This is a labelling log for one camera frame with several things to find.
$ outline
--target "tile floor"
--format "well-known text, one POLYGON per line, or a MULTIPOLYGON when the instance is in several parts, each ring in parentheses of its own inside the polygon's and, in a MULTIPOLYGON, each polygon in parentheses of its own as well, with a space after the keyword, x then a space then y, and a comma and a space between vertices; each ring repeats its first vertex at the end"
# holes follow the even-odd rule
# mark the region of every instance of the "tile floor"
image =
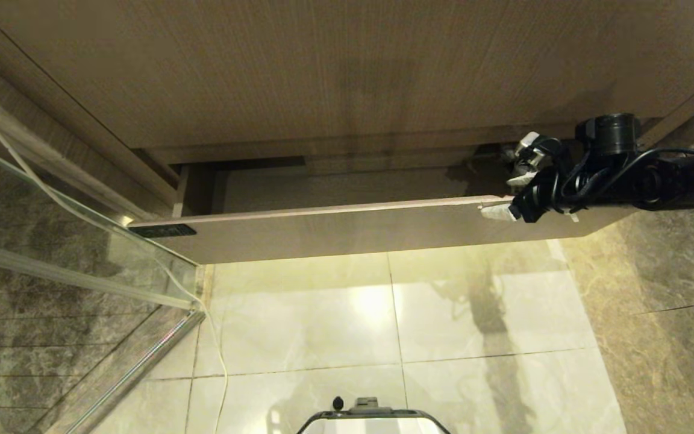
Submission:
MULTIPOLYGON (((218 432, 295 433, 341 395, 452 432, 625 433, 557 241, 217 266, 229 371, 218 432)), ((95 434, 213 432, 224 378, 207 322, 95 434)))

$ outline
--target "black motor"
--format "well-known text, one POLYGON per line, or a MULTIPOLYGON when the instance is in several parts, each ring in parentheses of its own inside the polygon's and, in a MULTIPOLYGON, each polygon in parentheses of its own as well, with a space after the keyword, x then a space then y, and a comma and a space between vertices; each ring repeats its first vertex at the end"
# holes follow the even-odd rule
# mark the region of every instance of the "black motor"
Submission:
POLYGON ((538 169, 518 192, 508 207, 510 214, 532 223, 547 211, 574 214, 592 206, 631 205, 650 211, 694 208, 694 149, 638 151, 640 134, 639 120, 631 113, 584 121, 575 129, 575 140, 582 146, 582 157, 576 162, 570 148, 574 145, 536 133, 527 135, 514 164, 537 168, 546 157, 552 164, 538 169))

